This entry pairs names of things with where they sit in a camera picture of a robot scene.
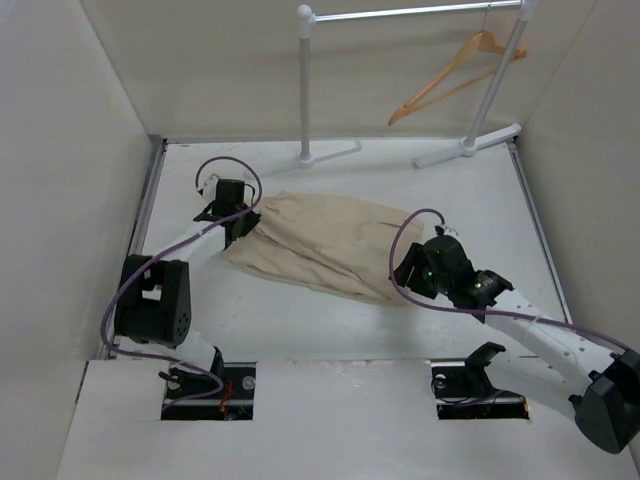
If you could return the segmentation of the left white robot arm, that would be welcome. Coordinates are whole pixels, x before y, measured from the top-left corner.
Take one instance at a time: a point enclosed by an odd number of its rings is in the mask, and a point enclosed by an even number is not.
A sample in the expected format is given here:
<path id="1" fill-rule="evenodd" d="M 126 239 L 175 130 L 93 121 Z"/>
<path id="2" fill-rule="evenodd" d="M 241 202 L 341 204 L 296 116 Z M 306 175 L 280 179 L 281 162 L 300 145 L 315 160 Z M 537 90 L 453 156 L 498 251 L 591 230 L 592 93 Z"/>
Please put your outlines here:
<path id="1" fill-rule="evenodd" d="M 192 329 L 191 275 L 258 225 L 261 215 L 256 207 L 262 193 L 261 184 L 221 179 L 213 200 L 173 244 L 155 255 L 126 258 L 112 305 L 113 331 L 140 348 L 114 345 L 113 351 L 192 370 L 190 386 L 202 398 L 221 393 L 221 352 Z"/>

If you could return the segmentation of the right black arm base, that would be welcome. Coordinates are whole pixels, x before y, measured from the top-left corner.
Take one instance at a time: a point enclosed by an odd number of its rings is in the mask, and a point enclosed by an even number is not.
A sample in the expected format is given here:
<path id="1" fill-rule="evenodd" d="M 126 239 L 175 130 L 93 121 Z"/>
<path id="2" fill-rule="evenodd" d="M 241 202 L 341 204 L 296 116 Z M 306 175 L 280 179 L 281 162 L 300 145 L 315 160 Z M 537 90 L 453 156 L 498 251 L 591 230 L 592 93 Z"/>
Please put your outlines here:
<path id="1" fill-rule="evenodd" d="M 524 396 L 493 386 L 486 373 L 492 360 L 506 351 L 487 342 L 466 358 L 431 363 L 430 388 L 439 420 L 528 420 Z"/>

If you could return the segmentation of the beige trousers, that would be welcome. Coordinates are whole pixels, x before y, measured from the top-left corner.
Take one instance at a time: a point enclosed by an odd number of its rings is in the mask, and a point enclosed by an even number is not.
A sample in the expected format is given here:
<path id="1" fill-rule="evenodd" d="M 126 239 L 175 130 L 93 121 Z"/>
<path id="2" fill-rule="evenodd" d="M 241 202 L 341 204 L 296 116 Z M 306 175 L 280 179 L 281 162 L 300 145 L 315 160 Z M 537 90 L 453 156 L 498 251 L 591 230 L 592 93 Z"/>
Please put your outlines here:
<path id="1" fill-rule="evenodd" d="M 389 280 L 392 241 L 409 213 L 344 195 L 267 197 L 257 226 L 222 257 L 258 277 L 378 305 L 404 302 Z"/>

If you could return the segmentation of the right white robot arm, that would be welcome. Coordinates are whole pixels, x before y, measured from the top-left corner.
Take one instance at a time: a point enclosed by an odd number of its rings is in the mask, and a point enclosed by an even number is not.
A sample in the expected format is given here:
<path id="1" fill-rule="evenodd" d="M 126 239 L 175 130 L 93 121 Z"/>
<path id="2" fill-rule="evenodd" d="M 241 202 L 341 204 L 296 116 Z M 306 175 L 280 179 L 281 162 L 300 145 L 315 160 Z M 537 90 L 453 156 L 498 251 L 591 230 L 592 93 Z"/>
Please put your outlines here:
<path id="1" fill-rule="evenodd" d="M 469 355 L 464 384 L 483 396 L 503 389 L 531 398 L 575 422 L 596 447 L 619 454 L 639 434 L 639 354 L 594 343 L 595 332 L 546 318 L 504 277 L 477 270 L 461 243 L 444 233 L 424 244 L 412 243 L 399 264 L 388 265 L 389 279 L 406 299 L 439 295 L 451 312 L 518 342 L 537 358 L 518 360 L 504 346 L 487 343 Z"/>

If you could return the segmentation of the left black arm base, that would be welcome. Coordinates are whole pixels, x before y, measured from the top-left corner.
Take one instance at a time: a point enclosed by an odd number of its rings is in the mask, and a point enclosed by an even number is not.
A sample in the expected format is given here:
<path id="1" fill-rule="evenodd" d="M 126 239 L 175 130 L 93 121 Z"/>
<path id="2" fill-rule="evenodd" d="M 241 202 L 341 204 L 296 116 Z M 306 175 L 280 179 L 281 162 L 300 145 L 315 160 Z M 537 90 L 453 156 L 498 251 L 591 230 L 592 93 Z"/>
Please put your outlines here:
<path id="1" fill-rule="evenodd" d="M 256 363 L 226 363 L 219 385 L 206 375 L 171 365 L 159 374 L 166 382 L 161 419 L 251 421 L 256 375 Z"/>

